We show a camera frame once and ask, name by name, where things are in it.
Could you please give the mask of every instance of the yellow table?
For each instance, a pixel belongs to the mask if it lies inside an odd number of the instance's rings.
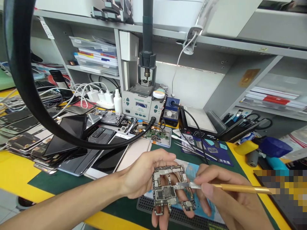
[[[0,97],[5,97],[5,95],[8,93],[9,92],[2,92],[0,93]],[[242,167],[252,185],[260,186],[258,180],[253,175],[253,170],[261,170],[261,168],[259,166],[256,168],[248,166],[245,163],[245,156],[240,156],[234,152],[234,146],[234,144],[228,143],[228,147],[234,153],[236,160]],[[54,196],[51,193],[45,192],[28,184],[30,180],[32,180],[38,173],[41,172],[40,170],[34,168],[33,164],[34,162],[26,158],[14,155],[8,151],[0,151],[0,188],[36,203]],[[265,194],[260,194],[259,196],[272,217],[275,219],[279,228],[282,230],[290,230],[291,228],[282,217],[269,196]],[[145,229],[142,226],[104,212],[96,213],[92,217],[88,218],[85,223],[104,230]]]

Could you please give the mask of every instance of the workbench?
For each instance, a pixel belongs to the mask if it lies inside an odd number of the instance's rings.
[[[228,154],[234,163],[234,167],[210,161],[224,167],[230,171],[240,173],[249,179],[254,186],[260,186],[253,170],[261,170],[259,166],[252,168],[245,163],[245,157],[236,154],[233,150],[234,144],[227,143]],[[153,145],[152,150],[161,148]],[[172,140],[171,147],[165,150],[175,153],[177,159],[201,164],[202,160],[193,155],[181,152],[179,146],[175,145]],[[63,172],[56,172],[53,175],[34,168],[33,162],[9,153],[8,151],[0,151],[0,188],[13,193],[17,196],[31,200],[33,202],[42,202],[54,195],[60,194],[79,185],[88,183],[91,179],[81,176],[75,177]],[[259,194],[262,203],[265,206],[266,213],[269,216],[275,229],[290,229],[278,209],[275,207],[268,195]],[[122,198],[110,204],[103,211],[96,213],[92,217],[85,220],[85,223],[103,230],[112,229],[154,229],[151,224],[151,215],[136,209],[137,199],[130,200]],[[170,222],[169,229],[187,229],[182,225]]]

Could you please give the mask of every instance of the gold pen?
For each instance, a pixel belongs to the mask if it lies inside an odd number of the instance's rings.
[[[267,188],[267,187],[249,186],[249,185],[234,185],[234,184],[212,184],[212,185],[217,188],[221,188],[224,191],[231,191],[231,192],[262,193],[269,195],[276,194],[276,188]],[[183,189],[185,187],[201,189],[201,186],[195,184],[194,182],[190,183],[179,182],[176,184],[176,186],[177,189]]]

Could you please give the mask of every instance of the right hand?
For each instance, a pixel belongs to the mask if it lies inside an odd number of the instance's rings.
[[[226,192],[213,184],[249,185],[250,182],[238,173],[216,165],[199,166],[194,182],[201,185],[196,193],[204,212],[211,216],[206,198],[217,207],[230,230],[272,230],[274,229],[257,196],[251,193]]]

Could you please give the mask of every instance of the hand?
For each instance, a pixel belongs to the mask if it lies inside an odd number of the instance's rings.
[[[216,165],[205,164],[199,166],[196,176],[194,182],[201,185],[201,190],[198,189],[196,193],[208,216],[211,216],[211,209],[206,198],[216,205],[230,230],[273,229],[257,194],[225,192],[209,184],[251,185],[245,177]]]
[[[122,194],[130,199],[138,198],[153,188],[152,175],[155,167],[164,167],[170,165],[177,165],[174,160],[176,155],[168,153],[163,149],[157,149],[150,152],[144,152],[142,155],[128,168],[120,171],[122,182]],[[178,178],[171,174],[172,184],[179,182]],[[161,180],[162,186],[167,185],[166,180]],[[183,190],[176,191],[179,201],[187,201],[188,198]],[[185,211],[190,218],[194,217],[193,211]],[[157,216],[152,213],[152,224],[154,227],[158,226],[161,230],[167,229],[169,222],[169,209],[164,207],[164,214]]]

